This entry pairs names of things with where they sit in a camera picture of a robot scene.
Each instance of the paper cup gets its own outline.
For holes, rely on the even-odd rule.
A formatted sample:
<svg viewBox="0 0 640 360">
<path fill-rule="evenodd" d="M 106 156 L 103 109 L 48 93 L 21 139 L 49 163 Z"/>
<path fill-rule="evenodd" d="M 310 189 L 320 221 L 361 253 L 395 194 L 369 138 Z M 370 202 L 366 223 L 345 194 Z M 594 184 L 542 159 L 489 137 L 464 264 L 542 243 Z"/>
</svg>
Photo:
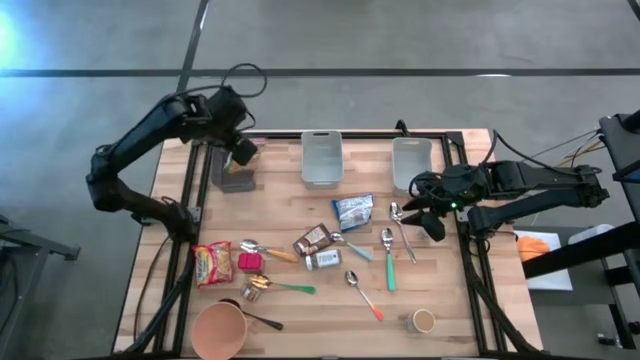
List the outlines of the paper cup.
<svg viewBox="0 0 640 360">
<path fill-rule="evenodd" d="M 409 314 L 404 327 L 410 333 L 426 334 L 436 327 L 436 317 L 427 309 L 419 309 Z"/>
</svg>

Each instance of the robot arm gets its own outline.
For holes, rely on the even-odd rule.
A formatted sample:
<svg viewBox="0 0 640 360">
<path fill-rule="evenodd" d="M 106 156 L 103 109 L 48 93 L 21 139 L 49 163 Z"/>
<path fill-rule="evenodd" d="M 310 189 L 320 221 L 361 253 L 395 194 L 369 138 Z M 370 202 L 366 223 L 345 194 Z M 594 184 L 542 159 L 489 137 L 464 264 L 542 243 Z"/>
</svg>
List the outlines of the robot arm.
<svg viewBox="0 0 640 360">
<path fill-rule="evenodd" d="M 209 141 L 232 152 L 239 164 L 246 164 L 257 150 L 236 130 L 246 114 L 244 102 L 230 86 L 221 86 L 211 98 L 186 93 L 163 98 L 124 137 L 97 148 L 86 177 L 93 205 L 101 211 L 128 210 L 138 222 L 143 217 L 153 218 L 162 222 L 169 234 L 192 236 L 195 229 L 187 209 L 129 189 L 118 173 L 170 138 L 180 138 L 183 143 Z"/>
<path fill-rule="evenodd" d="M 471 206 L 467 216 L 473 236 L 491 236 L 503 223 L 558 206 L 596 207 L 609 197 L 588 165 L 575 168 L 534 168 L 522 162 L 498 161 L 479 166 L 455 165 L 442 174 L 418 176 L 420 196 L 403 210 L 419 210 L 402 220 L 422 226 L 436 241 L 444 238 L 444 225 L 438 219 L 451 211 Z M 503 206 L 475 206 L 482 200 L 513 200 L 531 190 L 543 193 Z"/>
</svg>

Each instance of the concrete floor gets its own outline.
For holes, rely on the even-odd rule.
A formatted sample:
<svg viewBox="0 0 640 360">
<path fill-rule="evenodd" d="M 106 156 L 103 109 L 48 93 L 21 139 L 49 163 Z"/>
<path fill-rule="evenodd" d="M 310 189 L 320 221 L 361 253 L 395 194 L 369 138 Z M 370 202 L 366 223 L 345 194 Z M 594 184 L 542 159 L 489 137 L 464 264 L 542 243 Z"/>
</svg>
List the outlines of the concrete floor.
<svg viewBox="0 0 640 360">
<path fill-rule="evenodd" d="M 0 69 L 181 69 L 199 0 L 3 0 Z M 625 0 L 211 0 L 194 68 L 251 61 L 264 68 L 621 68 L 640 64 L 640 22 Z M 216 79 L 191 79 L 190 86 Z M 140 228 L 92 208 L 84 176 L 97 145 L 116 140 L 178 78 L 0 77 L 0 213 L 79 244 L 52 258 L 30 313 L 25 356 L 110 351 Z M 259 86 L 234 81 L 238 89 Z M 640 107 L 640 77 L 272 78 L 248 101 L 257 128 L 496 128 L 524 153 Z M 513 158 L 504 148 L 499 158 Z M 556 160 L 562 150 L 541 157 Z M 159 151 L 122 175 L 148 193 Z M 584 161 L 612 166 L 605 152 Z M 594 210 L 556 209 L 540 225 L 619 225 L 620 186 Z M 637 297 L 623 289 L 627 315 Z M 536 307 L 545 347 L 615 358 L 594 345 L 613 329 L 602 308 Z M 563 318 L 563 327 L 553 320 Z"/>
</svg>

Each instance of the jar lid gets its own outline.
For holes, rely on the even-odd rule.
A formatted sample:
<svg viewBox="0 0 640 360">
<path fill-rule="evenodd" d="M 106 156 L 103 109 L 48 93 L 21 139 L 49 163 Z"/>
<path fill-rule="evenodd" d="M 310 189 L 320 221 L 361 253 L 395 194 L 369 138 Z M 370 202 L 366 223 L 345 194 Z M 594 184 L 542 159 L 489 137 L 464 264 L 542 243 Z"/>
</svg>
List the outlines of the jar lid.
<svg viewBox="0 0 640 360">
<path fill-rule="evenodd" d="M 313 263 L 311 262 L 311 256 L 306 256 L 304 258 L 304 261 L 307 263 L 307 270 L 312 271 L 313 270 Z"/>
</svg>

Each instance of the pink bowl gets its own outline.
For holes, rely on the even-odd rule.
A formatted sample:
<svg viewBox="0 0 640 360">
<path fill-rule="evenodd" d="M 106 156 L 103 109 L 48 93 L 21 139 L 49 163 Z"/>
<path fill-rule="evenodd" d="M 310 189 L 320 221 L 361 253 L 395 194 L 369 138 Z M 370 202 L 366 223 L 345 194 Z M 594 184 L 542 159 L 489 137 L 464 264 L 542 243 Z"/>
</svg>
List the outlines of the pink bowl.
<svg viewBox="0 0 640 360">
<path fill-rule="evenodd" d="M 191 344 L 204 360 L 227 360 L 240 351 L 247 337 L 247 321 L 237 307 L 215 303 L 202 312 L 193 324 Z"/>
</svg>

